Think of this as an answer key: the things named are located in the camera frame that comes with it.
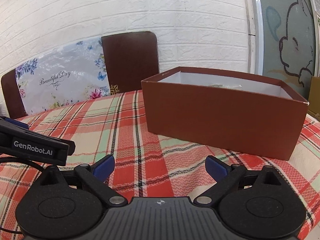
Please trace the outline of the plaid bed sheet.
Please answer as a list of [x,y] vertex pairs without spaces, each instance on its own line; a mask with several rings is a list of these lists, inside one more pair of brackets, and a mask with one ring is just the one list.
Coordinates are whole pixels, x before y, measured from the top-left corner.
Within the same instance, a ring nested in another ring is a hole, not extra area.
[[116,160],[109,186],[126,198],[139,194],[195,197],[213,185],[204,168],[208,155],[251,170],[275,166],[306,206],[299,238],[319,239],[319,122],[306,118],[289,161],[235,153],[148,132],[142,92],[88,100],[26,116],[30,129],[75,142],[67,167]]

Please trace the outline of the brown cardboard storage box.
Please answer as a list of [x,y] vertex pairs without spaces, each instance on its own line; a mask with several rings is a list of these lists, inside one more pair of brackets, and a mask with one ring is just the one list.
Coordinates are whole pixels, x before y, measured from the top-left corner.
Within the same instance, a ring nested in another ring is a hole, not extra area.
[[281,80],[209,68],[168,70],[143,80],[142,91],[151,133],[281,160],[291,157],[309,106]]

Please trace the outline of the floral plastic bedding bag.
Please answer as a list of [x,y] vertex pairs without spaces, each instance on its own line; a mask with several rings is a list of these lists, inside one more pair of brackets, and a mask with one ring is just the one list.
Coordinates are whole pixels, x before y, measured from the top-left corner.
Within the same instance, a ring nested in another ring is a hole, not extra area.
[[28,115],[111,94],[99,36],[26,61],[15,78]]

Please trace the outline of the bag of cotton swabs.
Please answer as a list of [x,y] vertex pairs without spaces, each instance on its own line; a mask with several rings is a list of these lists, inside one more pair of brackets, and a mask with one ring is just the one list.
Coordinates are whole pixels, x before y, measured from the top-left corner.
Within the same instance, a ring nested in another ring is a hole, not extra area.
[[214,88],[224,88],[224,89],[233,89],[233,90],[242,90],[242,85],[224,85],[224,84],[212,84],[209,85]]

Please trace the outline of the upper cardboard carton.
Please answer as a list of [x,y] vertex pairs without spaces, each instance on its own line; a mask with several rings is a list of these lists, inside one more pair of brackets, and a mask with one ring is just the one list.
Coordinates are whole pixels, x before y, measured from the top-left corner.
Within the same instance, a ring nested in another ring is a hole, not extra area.
[[313,76],[309,93],[308,114],[319,121],[320,119],[320,77]]

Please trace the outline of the white door frame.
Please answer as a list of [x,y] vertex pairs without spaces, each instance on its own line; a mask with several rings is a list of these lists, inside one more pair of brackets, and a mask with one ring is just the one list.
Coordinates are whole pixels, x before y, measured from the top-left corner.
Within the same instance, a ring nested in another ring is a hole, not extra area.
[[248,27],[248,72],[263,75],[264,24],[261,0],[245,0]]

